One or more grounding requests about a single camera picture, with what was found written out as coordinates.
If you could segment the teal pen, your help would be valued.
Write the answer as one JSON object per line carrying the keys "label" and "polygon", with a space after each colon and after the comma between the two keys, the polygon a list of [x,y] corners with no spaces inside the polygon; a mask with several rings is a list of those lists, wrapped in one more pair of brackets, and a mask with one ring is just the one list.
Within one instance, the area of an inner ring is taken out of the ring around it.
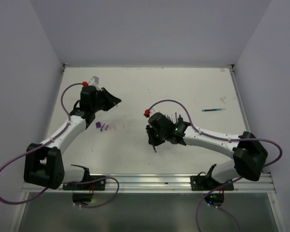
{"label": "teal pen", "polygon": [[215,111],[224,111],[225,108],[215,108],[215,109],[202,109],[202,112],[215,112]]}

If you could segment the black purple highlighter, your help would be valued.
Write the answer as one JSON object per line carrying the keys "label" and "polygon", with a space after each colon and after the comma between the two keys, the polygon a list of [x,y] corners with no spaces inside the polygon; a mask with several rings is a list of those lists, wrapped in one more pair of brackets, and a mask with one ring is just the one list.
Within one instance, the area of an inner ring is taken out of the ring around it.
{"label": "black purple highlighter", "polygon": [[179,121],[179,122],[182,122],[182,121],[183,121],[183,118],[182,118],[181,115],[179,115],[179,117],[178,117],[178,121]]}

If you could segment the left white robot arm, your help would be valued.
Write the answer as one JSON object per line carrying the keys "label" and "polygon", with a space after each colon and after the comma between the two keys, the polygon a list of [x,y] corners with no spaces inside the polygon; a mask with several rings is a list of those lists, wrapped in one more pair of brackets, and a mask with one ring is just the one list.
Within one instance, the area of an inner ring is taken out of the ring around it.
{"label": "left white robot arm", "polygon": [[92,182],[89,169],[81,165],[65,165],[63,154],[95,120],[98,111],[108,111],[121,101],[105,88],[82,87],[80,99],[68,112],[66,122],[48,139],[28,146],[24,181],[48,189],[57,189],[62,184],[87,189]]}

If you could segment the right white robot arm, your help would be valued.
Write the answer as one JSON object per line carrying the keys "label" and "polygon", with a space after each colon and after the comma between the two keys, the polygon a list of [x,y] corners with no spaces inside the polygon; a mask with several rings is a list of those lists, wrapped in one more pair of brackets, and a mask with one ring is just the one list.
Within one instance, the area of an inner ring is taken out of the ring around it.
{"label": "right white robot arm", "polygon": [[172,122],[162,113],[154,113],[145,129],[152,147],[169,142],[173,145],[197,146],[227,156],[227,162],[213,164],[206,173],[205,183],[213,190],[240,177],[259,181],[268,156],[262,144],[248,131],[241,135],[217,133],[197,128],[182,119]]}

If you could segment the aluminium front rail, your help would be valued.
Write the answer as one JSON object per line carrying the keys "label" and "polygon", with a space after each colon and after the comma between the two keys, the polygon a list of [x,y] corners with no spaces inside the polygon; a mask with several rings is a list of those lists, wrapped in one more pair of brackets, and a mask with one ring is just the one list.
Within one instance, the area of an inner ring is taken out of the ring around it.
{"label": "aluminium front rail", "polygon": [[[197,174],[112,174],[119,182],[118,193],[201,193],[205,194],[210,190],[192,190],[195,181],[191,181],[190,177]],[[67,186],[61,185],[58,189],[49,189],[47,193],[114,193],[117,189],[116,181],[107,179],[102,181],[104,190],[97,190],[95,186],[93,190],[76,191],[64,190]],[[276,189],[270,174],[262,174],[258,182],[241,179],[233,183],[234,190],[227,190],[224,187],[224,193],[275,193]],[[33,184],[24,183],[23,192],[38,193],[43,187]]]}

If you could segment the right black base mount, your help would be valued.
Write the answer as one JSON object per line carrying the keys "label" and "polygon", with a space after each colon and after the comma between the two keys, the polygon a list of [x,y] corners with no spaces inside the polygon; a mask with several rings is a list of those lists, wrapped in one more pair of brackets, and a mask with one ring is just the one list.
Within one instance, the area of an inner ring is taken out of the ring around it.
{"label": "right black base mount", "polygon": [[[222,183],[217,182],[211,177],[212,171],[216,167],[216,164],[213,164],[207,173],[201,172],[197,175],[192,175],[190,177],[190,185],[192,191],[210,191],[222,185]],[[224,203],[225,191],[233,191],[234,186],[230,184],[226,187],[220,188],[218,193],[211,193],[205,197],[205,201],[213,206],[221,206]]]}

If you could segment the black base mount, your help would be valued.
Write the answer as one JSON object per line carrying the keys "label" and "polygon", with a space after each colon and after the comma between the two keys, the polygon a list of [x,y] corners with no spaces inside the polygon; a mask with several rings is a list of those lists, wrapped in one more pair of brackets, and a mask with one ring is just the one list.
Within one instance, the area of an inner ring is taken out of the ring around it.
{"label": "black base mount", "polygon": [[[213,164],[207,173],[201,172],[197,175],[192,175],[190,177],[190,185],[192,191],[210,191],[222,185],[222,183],[217,182],[211,177],[212,171],[216,167],[216,164]],[[221,206],[224,203],[225,191],[233,191],[234,186],[230,184],[226,187],[220,188],[218,193],[211,193],[205,197],[205,201],[213,206]]]}
{"label": "black base mount", "polygon": [[89,168],[81,165],[71,165],[64,177],[63,190],[68,191],[88,191],[88,193],[73,193],[72,201],[74,204],[89,206],[92,202],[95,190],[105,190],[104,175],[91,175]]}

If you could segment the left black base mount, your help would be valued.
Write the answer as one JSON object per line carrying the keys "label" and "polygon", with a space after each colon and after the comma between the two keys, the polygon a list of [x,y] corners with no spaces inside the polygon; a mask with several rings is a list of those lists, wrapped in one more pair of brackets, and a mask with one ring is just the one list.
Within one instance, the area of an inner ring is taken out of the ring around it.
{"label": "left black base mount", "polygon": [[88,193],[73,193],[72,201],[74,204],[89,206],[92,202],[95,190],[105,190],[104,175],[91,175],[89,168],[81,165],[71,165],[64,177],[63,190],[68,191],[88,191]]}

